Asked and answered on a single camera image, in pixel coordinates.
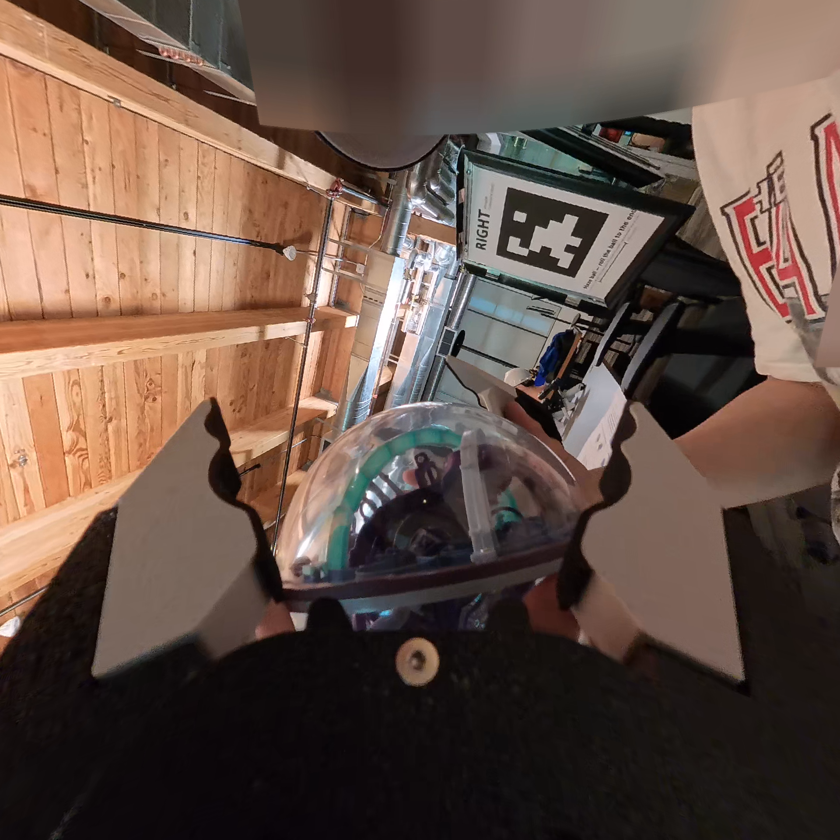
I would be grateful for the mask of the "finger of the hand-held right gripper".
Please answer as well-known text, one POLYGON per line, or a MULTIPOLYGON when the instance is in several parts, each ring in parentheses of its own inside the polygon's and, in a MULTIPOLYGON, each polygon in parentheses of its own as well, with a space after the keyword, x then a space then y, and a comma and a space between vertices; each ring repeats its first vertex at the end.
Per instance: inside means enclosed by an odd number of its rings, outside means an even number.
POLYGON ((447 359, 446 366, 459 384, 471 392, 489 413, 504 415, 508 404, 518 399, 514 386, 460 359, 447 359))

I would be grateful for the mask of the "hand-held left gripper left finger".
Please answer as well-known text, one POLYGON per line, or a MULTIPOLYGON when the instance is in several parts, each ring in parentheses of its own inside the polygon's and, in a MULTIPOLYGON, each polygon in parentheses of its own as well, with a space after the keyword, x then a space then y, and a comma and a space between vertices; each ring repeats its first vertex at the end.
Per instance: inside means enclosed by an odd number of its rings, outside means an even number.
POLYGON ((254 643, 283 595, 214 398, 195 408, 119 499, 95 678, 188 649, 216 660, 254 643))

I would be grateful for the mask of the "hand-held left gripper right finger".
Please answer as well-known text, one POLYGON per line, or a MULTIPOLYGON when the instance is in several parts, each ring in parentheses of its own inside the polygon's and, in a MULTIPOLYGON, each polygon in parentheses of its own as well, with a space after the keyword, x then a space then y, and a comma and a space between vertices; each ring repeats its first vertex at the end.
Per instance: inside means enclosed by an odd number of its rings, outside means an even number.
POLYGON ((639 648, 745 680, 718 496, 647 409, 630 402, 558 572, 583 644, 619 662, 639 648))

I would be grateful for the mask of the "clear plastic maze ball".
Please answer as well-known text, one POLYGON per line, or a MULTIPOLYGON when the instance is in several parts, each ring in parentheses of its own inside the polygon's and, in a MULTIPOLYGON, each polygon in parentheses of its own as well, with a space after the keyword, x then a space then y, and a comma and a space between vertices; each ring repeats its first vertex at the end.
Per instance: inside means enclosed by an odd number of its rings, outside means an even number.
POLYGON ((342 434, 300 480, 277 561, 294 617, 357 631, 482 631, 561 567, 584 492, 521 426, 480 407, 397 407, 342 434))

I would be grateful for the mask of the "person's right forearm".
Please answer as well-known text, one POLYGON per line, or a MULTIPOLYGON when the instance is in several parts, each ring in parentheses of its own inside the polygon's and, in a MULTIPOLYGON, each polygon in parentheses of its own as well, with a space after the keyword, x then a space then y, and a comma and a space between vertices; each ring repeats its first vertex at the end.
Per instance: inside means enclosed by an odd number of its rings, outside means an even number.
POLYGON ((823 383, 769 378, 675 442, 721 508, 740 508, 829 483, 838 404, 823 383))

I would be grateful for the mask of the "person's right hand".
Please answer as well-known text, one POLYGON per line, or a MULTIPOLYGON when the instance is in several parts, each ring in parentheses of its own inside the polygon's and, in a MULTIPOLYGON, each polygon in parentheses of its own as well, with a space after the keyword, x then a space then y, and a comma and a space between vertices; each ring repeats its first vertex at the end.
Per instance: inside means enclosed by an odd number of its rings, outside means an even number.
POLYGON ((542 441, 560 461, 574 478, 576 490, 581 501, 581 508, 587 509, 603 501, 600 483, 603 468, 588 469, 564 448, 561 442, 547 435, 541 425, 532 419, 527 412, 516 402, 509 402, 503 409, 503 416, 510 422, 519 425, 531 435, 542 441))

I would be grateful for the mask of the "person's left hand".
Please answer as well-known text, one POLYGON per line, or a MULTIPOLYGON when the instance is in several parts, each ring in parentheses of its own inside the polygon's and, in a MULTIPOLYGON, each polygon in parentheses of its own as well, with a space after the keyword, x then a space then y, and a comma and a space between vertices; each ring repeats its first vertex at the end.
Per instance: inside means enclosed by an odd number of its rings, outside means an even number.
POLYGON ((557 574, 542 578, 522 597, 521 602, 534 633, 564 637, 576 643, 580 638, 580 628, 573 613, 560 608, 557 583, 557 574))

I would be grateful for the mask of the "white stands with blue gear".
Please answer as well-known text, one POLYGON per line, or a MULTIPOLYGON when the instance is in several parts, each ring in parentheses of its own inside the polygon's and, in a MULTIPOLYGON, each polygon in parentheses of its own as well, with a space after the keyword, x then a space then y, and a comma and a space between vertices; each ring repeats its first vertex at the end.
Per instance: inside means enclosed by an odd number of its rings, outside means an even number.
POLYGON ((582 333, 576 329, 558 332, 543 352, 533 385, 544 406, 560 409, 561 395, 581 384, 581 367, 574 360, 582 340, 582 333))

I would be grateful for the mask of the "white paper sheet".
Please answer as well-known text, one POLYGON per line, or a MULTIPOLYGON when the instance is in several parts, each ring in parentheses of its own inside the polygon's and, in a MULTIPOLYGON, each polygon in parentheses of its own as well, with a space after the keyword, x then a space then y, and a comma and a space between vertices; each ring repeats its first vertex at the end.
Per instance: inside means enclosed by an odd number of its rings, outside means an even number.
POLYGON ((588 470, 605 467, 624 415, 627 396, 606 365, 592 367, 563 432, 565 450, 588 470))

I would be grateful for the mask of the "framed marker sign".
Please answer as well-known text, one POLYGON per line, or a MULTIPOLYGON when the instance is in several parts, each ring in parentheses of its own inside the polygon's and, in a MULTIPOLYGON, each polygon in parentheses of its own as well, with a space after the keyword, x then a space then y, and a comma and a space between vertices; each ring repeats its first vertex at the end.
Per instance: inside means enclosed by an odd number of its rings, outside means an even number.
POLYGON ((457 164, 458 259, 476 277, 587 311, 610 311, 695 208, 462 149, 457 164))

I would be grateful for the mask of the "black office chair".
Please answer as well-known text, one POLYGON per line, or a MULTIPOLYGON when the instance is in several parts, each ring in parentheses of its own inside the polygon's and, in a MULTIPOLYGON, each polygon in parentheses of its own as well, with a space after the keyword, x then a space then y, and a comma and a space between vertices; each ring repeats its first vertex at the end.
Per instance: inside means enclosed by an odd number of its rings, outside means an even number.
POLYGON ((654 258, 642 279, 645 284, 666 291, 672 298, 652 322, 634 322, 640 305, 631 299, 616 312, 595 351, 592 369, 601 366, 615 341, 626 335, 640 335, 642 342, 622 371, 622 388, 632 394, 649 367, 671 355, 694 354, 752 358, 754 344, 739 279, 730 265, 710 257, 677 239, 654 258), (706 314, 723 315, 712 326, 680 325, 689 302, 707 305, 706 314))

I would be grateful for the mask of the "silver spiral air duct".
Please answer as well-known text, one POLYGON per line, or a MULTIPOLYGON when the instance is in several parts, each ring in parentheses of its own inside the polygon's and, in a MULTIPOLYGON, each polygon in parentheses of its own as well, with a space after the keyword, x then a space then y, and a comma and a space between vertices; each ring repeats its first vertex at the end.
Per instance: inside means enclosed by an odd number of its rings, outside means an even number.
POLYGON ((458 152, 445 135, 428 156, 395 175, 380 240, 382 253, 398 257, 410 236, 456 246, 458 152))

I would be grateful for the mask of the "black track light rail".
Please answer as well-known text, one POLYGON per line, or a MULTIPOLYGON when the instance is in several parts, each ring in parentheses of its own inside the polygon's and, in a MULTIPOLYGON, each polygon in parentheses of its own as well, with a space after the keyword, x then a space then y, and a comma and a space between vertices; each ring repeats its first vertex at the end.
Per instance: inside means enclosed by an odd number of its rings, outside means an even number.
POLYGON ((219 234, 213 231, 177 226, 173 224, 166 224, 156 222, 153 220, 140 219, 136 217, 126 217, 122 215, 117 215, 115 213, 104 213, 81 207, 48 203, 22 196, 2 194, 1 206, 23 209, 28 212, 52 214, 61 217, 75 218, 88 222, 113 224, 128 228, 137 228, 161 234, 180 235, 190 238, 204 239, 210 242, 219 242, 227 245, 243 245, 247 247, 264 249, 279 254, 280 256, 285 257, 289 261, 294 261, 297 257, 306 254, 305 251, 299 250, 293 245, 283 245, 280 243, 270 243, 253 238, 245 238, 229 234, 219 234))

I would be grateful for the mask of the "grey rectangular air duct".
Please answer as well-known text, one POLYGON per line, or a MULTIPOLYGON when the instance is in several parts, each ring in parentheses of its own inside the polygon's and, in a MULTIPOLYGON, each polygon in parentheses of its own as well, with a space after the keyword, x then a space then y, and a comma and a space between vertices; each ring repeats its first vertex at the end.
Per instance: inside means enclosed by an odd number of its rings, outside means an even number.
POLYGON ((233 99, 256 105, 238 1, 86 1, 170 62, 190 67, 233 99))

